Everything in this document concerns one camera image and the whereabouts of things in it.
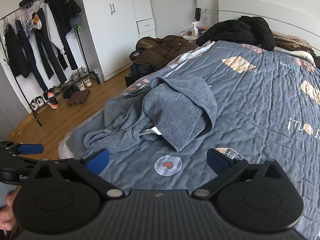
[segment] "white circle print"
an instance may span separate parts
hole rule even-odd
[[[162,176],[171,176],[181,170],[182,160],[178,156],[165,155],[155,163],[155,170]]]

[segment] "clothes rack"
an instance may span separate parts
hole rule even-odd
[[[36,1],[39,1],[39,0],[34,0],[33,2],[31,2],[31,3],[27,4],[27,5],[33,4],[33,3],[36,2]],[[16,9],[16,10],[12,11],[11,13],[7,14],[6,16],[3,16],[3,17],[0,19],[0,21],[2,21],[4,18],[8,17],[9,15],[15,13],[16,11],[19,11],[20,9],[21,9],[21,8],[18,8],[18,9]],[[83,50],[82,43],[81,43],[81,40],[80,40],[80,35],[79,35],[79,33],[77,32],[76,28],[74,28],[74,30],[75,30],[75,32],[76,32],[76,34],[77,34],[77,39],[78,39],[78,42],[79,42],[79,45],[80,45],[81,54],[82,54],[82,56],[83,56],[83,58],[84,58],[84,63],[85,63],[85,66],[86,66],[86,68],[87,68],[87,70],[88,70],[88,73],[87,73],[85,76],[83,76],[82,78],[80,78],[79,80],[77,80],[76,82],[72,82],[72,83],[70,84],[70,86],[68,86],[67,88],[65,88],[64,90],[62,90],[60,93],[58,93],[57,95],[55,95],[53,98],[56,98],[57,96],[59,96],[60,94],[62,94],[64,91],[66,91],[67,89],[69,89],[71,86],[75,85],[76,83],[78,83],[79,81],[81,81],[82,79],[88,77],[88,76],[91,75],[91,74],[93,74],[93,75],[95,76],[98,84],[100,84],[99,78],[98,78],[97,74],[94,73],[94,72],[92,72],[92,71],[89,71],[89,66],[88,66],[87,60],[86,60],[85,55],[84,55],[84,50]],[[0,35],[0,42],[1,42],[1,46],[2,46],[4,55],[5,55],[5,58],[6,58],[6,60],[4,59],[4,61],[8,64],[8,66],[10,66],[9,58],[8,58],[7,52],[5,51],[5,47],[4,47],[4,43],[3,43],[3,40],[2,40],[1,35]],[[31,108],[31,106],[30,106],[30,103],[28,102],[27,97],[25,96],[23,90],[21,89],[21,87],[20,87],[20,85],[19,85],[19,82],[17,81],[17,78],[14,77],[14,80],[16,81],[17,86],[19,87],[19,89],[20,89],[20,91],[21,91],[24,99],[25,99],[26,102],[28,103],[28,105],[29,105],[29,107],[30,107],[30,109],[31,109],[31,111],[32,111],[33,117],[36,119],[36,121],[37,121],[37,123],[39,124],[39,126],[42,126],[41,122],[39,121],[39,119],[38,119],[38,117],[37,117],[37,116],[38,116],[37,111],[39,111],[41,108],[43,108],[44,106],[46,106],[46,105],[48,104],[48,102],[49,102],[51,99],[53,99],[53,98],[50,98],[49,101],[45,102],[44,105],[41,106],[41,107],[39,107],[37,110],[33,110],[33,109]]]

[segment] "headboard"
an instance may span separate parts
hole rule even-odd
[[[261,16],[270,29],[307,40],[320,56],[320,21],[289,8],[257,0],[219,0],[219,22]]]

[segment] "human hand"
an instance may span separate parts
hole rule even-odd
[[[5,199],[7,205],[0,210],[0,229],[2,230],[11,231],[16,223],[16,220],[12,212],[12,205],[20,188],[20,186],[17,186],[14,192],[7,195]]]

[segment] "wooden floor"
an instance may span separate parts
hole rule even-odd
[[[92,94],[86,105],[68,108],[68,99],[61,97],[58,99],[59,107],[57,109],[46,107],[39,113],[38,118],[42,127],[38,125],[31,114],[21,122],[16,130],[11,132],[8,139],[14,142],[41,143],[44,146],[43,154],[29,155],[29,158],[58,159],[58,143],[65,134],[101,109],[107,99],[114,98],[125,90],[124,76],[129,72],[130,69],[126,69],[100,85],[91,78],[90,90]]]

